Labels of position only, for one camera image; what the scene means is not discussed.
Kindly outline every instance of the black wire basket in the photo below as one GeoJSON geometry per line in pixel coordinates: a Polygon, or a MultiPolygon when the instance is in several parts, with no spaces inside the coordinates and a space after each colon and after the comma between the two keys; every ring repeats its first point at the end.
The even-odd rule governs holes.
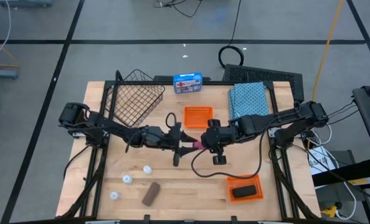
{"type": "Polygon", "coordinates": [[[115,97],[114,117],[127,127],[138,127],[163,100],[165,91],[162,85],[145,85],[148,81],[153,79],[138,69],[124,79],[116,71],[117,94],[113,96],[113,88],[109,89],[106,110],[110,109],[111,99],[115,97]]]}

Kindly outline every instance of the blue box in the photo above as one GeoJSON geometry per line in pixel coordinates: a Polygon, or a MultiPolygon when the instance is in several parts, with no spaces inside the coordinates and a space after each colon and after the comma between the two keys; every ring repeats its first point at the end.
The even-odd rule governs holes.
{"type": "Polygon", "coordinates": [[[202,90],[202,73],[187,73],[174,76],[175,93],[190,93],[202,90]]]}

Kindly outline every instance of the wooden tabletop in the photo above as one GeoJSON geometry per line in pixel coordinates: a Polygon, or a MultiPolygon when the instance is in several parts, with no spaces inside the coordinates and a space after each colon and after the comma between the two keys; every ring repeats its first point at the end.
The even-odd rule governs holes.
{"type": "MultiPolygon", "coordinates": [[[[91,110],[99,111],[104,82],[89,82],[84,103],[91,110]]],[[[212,106],[214,118],[220,119],[223,126],[229,119],[228,91],[233,86],[203,86],[201,92],[175,94],[172,86],[165,86],[162,102],[151,112],[140,126],[159,126],[168,131],[164,121],[169,112],[176,114],[183,121],[184,106],[212,106]]],[[[293,107],[293,97],[288,82],[274,82],[275,96],[279,111],[293,107]]],[[[270,105],[269,92],[266,92],[270,105]]],[[[190,136],[200,139],[205,129],[183,130],[190,136]]],[[[259,164],[259,137],[243,144],[225,147],[227,164],[214,166],[212,154],[205,152],[195,162],[195,168],[202,174],[222,171],[235,175],[253,174],[259,164]]],[[[75,139],[71,157],[85,145],[84,139],[75,139]]],[[[152,220],[230,220],[235,215],[238,220],[280,220],[280,209],[272,163],[268,158],[268,141],[263,140],[263,161],[259,172],[264,199],[257,202],[231,203],[226,187],[226,177],[222,175],[208,179],[198,177],[191,170],[191,160],[196,154],[181,158],[179,167],[173,167],[173,153],[158,149],[130,148],[125,153],[126,144],[116,136],[110,138],[107,164],[98,210],[99,219],[142,220],[144,215],[151,215],[152,220]],[[144,174],[143,166],[152,168],[151,175],[144,174]],[[132,184],[124,184],[122,177],[131,175],[132,184]],[[141,203],[152,182],[161,185],[161,191],[147,207],[141,203]],[[121,199],[110,199],[111,192],[118,192],[121,199]]],[[[67,170],[60,196],[57,215],[66,212],[84,188],[83,177],[87,175],[91,150],[82,154],[67,170]]],[[[306,153],[294,147],[288,151],[290,170],[294,188],[311,211],[320,216],[320,209],[311,178],[306,153]]],[[[287,213],[292,215],[290,202],[285,188],[287,213]]],[[[87,214],[91,213],[94,192],[88,200],[87,214]]]]}

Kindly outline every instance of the black floor line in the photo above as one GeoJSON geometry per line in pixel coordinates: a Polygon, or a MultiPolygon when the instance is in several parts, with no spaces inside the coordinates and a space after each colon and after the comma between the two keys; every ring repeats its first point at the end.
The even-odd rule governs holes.
{"type": "MultiPolygon", "coordinates": [[[[70,44],[101,44],[101,45],[131,45],[131,44],[228,44],[227,39],[164,39],[164,40],[71,40],[70,44]]],[[[278,45],[324,45],[326,40],[263,40],[237,39],[233,44],[278,44],[278,45]]],[[[366,44],[366,40],[332,40],[331,45],[366,44]]],[[[7,44],[65,44],[65,40],[8,40],[7,44]]]]}
{"type": "Polygon", "coordinates": [[[60,53],[60,57],[58,59],[57,65],[56,65],[55,72],[54,72],[54,74],[52,76],[52,79],[50,81],[48,91],[47,91],[47,94],[45,96],[44,103],[42,104],[42,108],[41,108],[39,117],[37,119],[36,126],[34,127],[34,130],[33,130],[33,133],[32,133],[31,139],[30,139],[29,146],[27,147],[26,154],[24,155],[22,165],[21,165],[21,168],[19,170],[19,174],[17,175],[16,181],[15,181],[15,184],[13,186],[11,195],[9,196],[9,200],[8,200],[7,205],[6,205],[4,214],[2,215],[1,223],[3,223],[3,224],[9,223],[9,221],[12,217],[12,213],[14,211],[15,204],[17,202],[17,198],[18,198],[18,196],[20,194],[20,191],[22,189],[22,184],[23,184],[23,181],[26,177],[26,173],[27,173],[27,170],[28,170],[29,165],[30,165],[31,158],[32,158],[33,153],[34,153],[34,149],[36,148],[38,137],[40,135],[42,125],[44,124],[44,120],[45,120],[45,117],[47,115],[47,111],[48,111],[48,108],[49,108],[49,105],[50,105],[50,101],[52,99],[52,95],[54,94],[56,83],[59,79],[60,71],[62,70],[62,66],[65,62],[65,58],[66,58],[67,51],[69,49],[70,41],[72,40],[74,30],[75,30],[75,27],[77,25],[78,19],[80,17],[80,13],[81,13],[81,10],[83,8],[83,5],[84,5],[84,0],[80,0],[78,2],[78,6],[77,6],[77,9],[76,9],[75,14],[74,14],[72,24],[70,25],[69,33],[67,34],[65,44],[62,48],[62,52],[60,53]]]}
{"type": "Polygon", "coordinates": [[[351,13],[353,13],[354,19],[357,22],[359,30],[361,31],[362,36],[364,37],[364,40],[366,41],[366,45],[368,46],[368,49],[370,51],[370,37],[368,35],[368,32],[365,29],[364,24],[362,23],[362,20],[357,12],[357,9],[355,8],[355,5],[352,0],[347,0],[347,3],[351,10],[351,13]]]}

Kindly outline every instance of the orange tray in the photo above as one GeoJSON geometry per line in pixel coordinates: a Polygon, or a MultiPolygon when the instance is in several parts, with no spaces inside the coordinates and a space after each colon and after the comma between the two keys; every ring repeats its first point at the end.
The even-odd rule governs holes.
{"type": "Polygon", "coordinates": [[[209,119],[212,119],[211,106],[185,106],[184,108],[184,124],[187,128],[208,128],[209,119]]]}
{"type": "Polygon", "coordinates": [[[227,177],[227,188],[229,192],[229,197],[230,201],[234,203],[238,202],[251,202],[251,201],[257,201],[257,200],[262,200],[264,199],[264,194],[262,193],[262,188],[260,184],[260,177],[257,174],[255,177],[251,179],[236,179],[233,177],[227,177]],[[239,188],[239,187],[246,187],[254,185],[256,189],[256,194],[255,195],[250,195],[246,197],[241,197],[241,198],[235,198],[234,195],[232,194],[232,190],[239,188]]]}

